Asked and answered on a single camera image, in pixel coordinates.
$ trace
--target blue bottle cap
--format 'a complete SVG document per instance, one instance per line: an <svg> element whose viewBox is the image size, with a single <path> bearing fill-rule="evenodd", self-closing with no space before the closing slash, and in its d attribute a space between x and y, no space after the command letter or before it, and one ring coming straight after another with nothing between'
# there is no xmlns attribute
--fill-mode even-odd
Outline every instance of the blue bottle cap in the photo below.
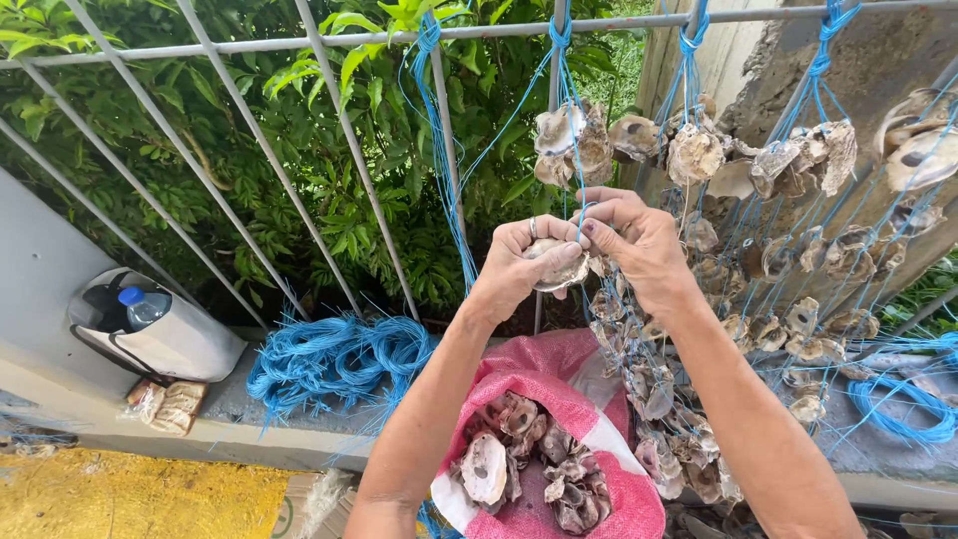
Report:
<svg viewBox="0 0 958 539"><path fill-rule="evenodd" d="M117 297L120 300L120 303L123 303L127 307L130 305L136 305L137 303L143 301L143 291L137 287L126 287L120 291L120 295Z"/></svg>

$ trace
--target plastic bottle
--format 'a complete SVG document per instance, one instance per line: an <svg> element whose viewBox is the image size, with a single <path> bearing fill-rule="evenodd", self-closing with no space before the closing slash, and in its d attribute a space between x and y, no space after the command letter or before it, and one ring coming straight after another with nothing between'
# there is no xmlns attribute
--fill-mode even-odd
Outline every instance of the plastic bottle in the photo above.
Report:
<svg viewBox="0 0 958 539"><path fill-rule="evenodd" d="M133 331L143 331L169 312L172 305L172 297L168 294L144 293L137 287L122 289L117 299L126 305L126 318Z"/></svg>

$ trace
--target yellow painted surface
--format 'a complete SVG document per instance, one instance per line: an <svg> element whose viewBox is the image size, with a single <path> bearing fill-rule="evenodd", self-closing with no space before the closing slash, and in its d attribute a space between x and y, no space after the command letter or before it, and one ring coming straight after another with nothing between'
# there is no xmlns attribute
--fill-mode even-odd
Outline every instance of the yellow painted surface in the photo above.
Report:
<svg viewBox="0 0 958 539"><path fill-rule="evenodd" d="M292 474L83 449L0 456L0 537L268 539Z"/></svg>

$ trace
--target forearm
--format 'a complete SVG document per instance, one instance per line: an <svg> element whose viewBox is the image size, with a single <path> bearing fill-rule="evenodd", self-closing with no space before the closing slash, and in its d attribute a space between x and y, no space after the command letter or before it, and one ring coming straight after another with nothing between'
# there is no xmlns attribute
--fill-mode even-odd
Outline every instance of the forearm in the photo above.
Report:
<svg viewBox="0 0 958 539"><path fill-rule="evenodd" d="M704 298L665 320L742 493L770 537L858 537L832 467L725 334Z"/></svg>
<svg viewBox="0 0 958 539"><path fill-rule="evenodd" d="M467 300L449 324L432 358L386 422L369 457L356 509L389 504L414 516L449 447L459 410L469 390L492 327L474 316ZM376 515L382 516L380 509ZM351 519L351 524L375 519Z"/></svg>

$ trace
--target metal fence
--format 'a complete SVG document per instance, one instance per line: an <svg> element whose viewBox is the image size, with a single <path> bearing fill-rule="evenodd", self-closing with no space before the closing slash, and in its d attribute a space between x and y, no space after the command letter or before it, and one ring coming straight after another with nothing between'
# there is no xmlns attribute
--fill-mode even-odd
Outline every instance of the metal fence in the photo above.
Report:
<svg viewBox="0 0 958 539"><path fill-rule="evenodd" d="M179 9L182 11L183 16L186 21L189 23L190 28L192 29L196 40L199 41L199 44L193 45L177 45L170 47L153 47L153 48L142 48L142 49L131 49L131 50L117 50L113 45L106 39L103 35L103 32L97 26L97 24L90 18L89 14L80 4L80 0L64 0L69 8L76 15L78 21L87 33L89 33L97 45L100 47L101 52L94 54L71 54L71 55L61 55L61 56L52 56L52 57L43 57L43 58L28 58L28 59L2 59L0 60L0 69L23 69L26 73L43 89L43 91L53 98L57 106L63 111L63 113L74 123L77 128L83 135L89 139L89 141L100 151L103 156L114 166L117 171L133 186L133 188L147 201L147 203L170 225L173 231L183 239L184 242L190 247L190 249L196 253L196 255L202 260L213 275L226 287L227 290L237 299L237 301L243 306L243 308L263 327L266 328L266 323L262 318L256 313L253 307L236 291L230 281L226 276L217 269L216 265L212 260L203 252L203 250L190 238L187 232L183 227L176 222L176 220L170 215L170 213L160 204L160 202L147 190L146 187L136 178L136 176L124 165L123 161L106 146L103 140L90 128L86 121L79 115L77 112L64 100L54 89L53 85L50 84L39 72L38 67L44 66L54 66L54 65L66 65L66 64L80 64L80 63L94 63L94 62L110 62L113 64L114 68L120 73L121 77L129 85L130 89L136 95L137 99L153 118L153 121L156 122L156 125L166 134L166 136L171 140L176 149L183 156L183 159L190 166L190 168L196 174L196 177L203 183L207 188L213 198L216 200L219 207L223 210L227 218L232 222L236 227L239 234L243 237L250 248L253 250L254 254L263 264L263 267L270 274L273 280L276 282L280 290L283 291L285 296L292 302L293 306L299 312L300 316L303 319L309 321L308 313L300 305L298 299L289 289L288 285L284 281L283 277L276 271L272 263L268 260L265 253L257 245L256 241L253 239L250 232L246 229L243 222L236 215L236 213L230 208L226 199L219 192L214 183L210 180L207 174L204 172L203 167L196 161L193 154L189 151L187 146L183 143L183 140L176 133L173 127L170 125L170 122L163 116L163 113L156 106L153 100L150 98L147 91L144 87L133 77L129 68L125 65L125 61L135 60L135 59L160 59L160 58L172 58L172 57L191 57L191 56L202 56L205 55L213 63L214 68L217 71L220 79L223 84L226 86L227 91L232 97L235 105L242 114L243 119L246 121L246 124L249 126L250 130L253 132L253 135L256 137L257 142L259 142L260 147L262 148L263 153L265 154L266 159L269 161L269 164L272 166L273 170L276 173L277 178L284 185L286 192L289 194L290 199L293 204L296 206L297 211L300 216L303 218L304 223L306 224L307 229L309 230L310 236L319 246L320 251L322 251L323 256L326 258L327 263L329 263L330 268L332 269L333 274L335 275L336 280L339 285L342 287L343 292L346 294L347 298L350 301L350 304L353 306L354 310L359 313L359 307L356 303L353 292L350 290L349 285L346 283L345 278L342 275L342 272L339 270L339 267L336 265L335 261L332 259L330 250L327 248L325 242L323 241L320 230L317 228L316 223L309 216L306 207L303 205L300 200L296 189L293 187L292 183L289 180L289 177L286 175L286 172L283 168L283 164L279 161L276 154L273 152L272 148L269 146L268 140L260 129L259 124L256 121L252 111L247 106L245 100L242 97L239 89L236 84L233 82L233 79L230 77L229 73L226 70L226 66L223 64L220 55L229 55L241 52L260 52L260 51L279 51L279 50L289 50L289 49L300 49L309 47L312 49L313 53L316 56L317 61L319 62L322 76L324 79L324 86L329 90L332 102L336 107L336 112L339 116L339 122L342 125L343 131L346 134L347 142L349 143L350 150L353 154L355 161L356 169L359 171L359 175L362 179L363 186L366 189L366 193L369 196L370 202L373 206L373 211L376 214L376 220L378 222L380 231L382 232L383 239L389 250L390 257L396 272L399 275L399 281L402 285L402 290L405 295L406 302L412 318L416 321L419 321L419 313L416 310L416 304L413 300L412 291L409 287L409 283L406 280L405 273L402 268L402 264L399 260L399 255L396 251L396 244L393 240L392 235L389 232L389 228L386 224L386 219L383 215L382 209L379 205L378 198L376 197L376 190L374 189L372 179L370 178L369 169L366 165L366 161L362 155L362 152L359 147L359 143L356 140L355 131L350 122L349 115L346 114L345 110L340 108L339 101L339 85L336 83L335 75L333 74L332 68L330 66L329 59L326 55L326 47L331 46L352 46L363 43L409 43L417 39L418 33L415 32L397 32L392 36L388 36L386 33L367 33L367 34L352 34L352 35L319 35L317 30L316 22L313 19L312 12L309 10L307 0L295 0L296 7L299 10L300 17L302 18L304 27L306 28L306 37L295 37L295 38L279 38L279 39L259 39L259 40L249 40L249 41L234 41L226 43L214 43L210 37L207 35L206 30L203 28L199 19L196 16L196 12L192 7L189 0L177 0ZM673 14L663 14L663 15L649 15L649 16L638 16L638 17L621 17L621 18L603 18L603 19L585 19L585 20L564 20L565 15L565 2L568 0L556 0L555 5L555 14L554 20L556 27L558 29L564 29L566 24L572 25L572 32L595 32L595 31L610 31L610 30L623 30L623 29L634 29L634 28L655 28L655 27L679 27L686 26L687 32L694 32L696 27L696 14L699 9L700 0L693 0L693 5L691 6L688 12L683 13L673 13ZM931 0L927 2L912 2L912 1L889 1L889 2L874 2L869 4L864 4L861 6L861 12L864 13L909 13L909 12L919 12L919 11L928 11L928 10L937 10L937 11L956 11L958 10L958 1L955 0ZM770 9L757 9L757 10L737 10L737 11L719 11L719 12L710 12L711 24L722 24L730 22L743 22L743 21L766 21L766 20L787 20L787 19L822 19L828 15L828 11L825 6L811 6L811 7L796 7L796 8L770 8ZM489 38L489 37L500 37L507 35L547 35L549 33L549 23L526 23L526 24L506 24L506 25L494 25L494 26L475 26L475 27L461 27L461 28L448 28L442 29L440 33L440 39L464 39L464 38ZM442 117L443 124L443 136L445 142L445 149L449 155L455 155L454 151L454 142L453 142L453 133L450 124L449 109L446 102L446 92L445 92L445 81L442 77L442 69L439 68L441 65L441 49L442 47L435 48L431 53L431 61L433 64L433 73L435 76L436 84L436 95L439 101L439 110ZM557 69L557 63L559 61L558 56L553 56L553 64L550 74L550 92L549 92L549 109L550 111L556 110L557 103L557 77L559 70ZM792 96L789 106L783 110L782 116L785 117L791 107L795 106L795 103L798 101L797 92L796 95ZM181 293L185 298L190 300L194 305L202 309L198 303L193 299L193 297L182 287L171 275L169 275L163 268L156 263L145 251L143 251L139 246L137 246L126 234L120 229L120 227L111 221L103 211L101 211L92 201L85 197L76 186L72 185L70 181L58 171L48 160L46 160L40 151L37 150L33 145L27 142L23 137L21 137L9 124L7 124L3 119L0 119L0 130L2 130L11 141L19 147L24 153L29 155L34 159L40 167L42 167L47 173L49 173L57 182L59 182L70 194L76 197L80 203L86 206L98 219L103 221L110 230L112 230L117 236L126 243L134 252L136 252L140 257L146 261L146 263L152 267L157 274L165 279L171 284L171 286L179 293ZM463 237L466 236L466 225L463 221L463 212L462 212L462 199L459 192L458 186L458 171L456 169L455 159L450 159L450 169L451 169L451 178L452 186L454 192L457 193L457 206L459 208L459 221L458 225L460 231L463 234ZM539 293L536 297L536 325L535 331L538 333L540 320L541 320L541 306L542 306L542 296Z"/></svg>

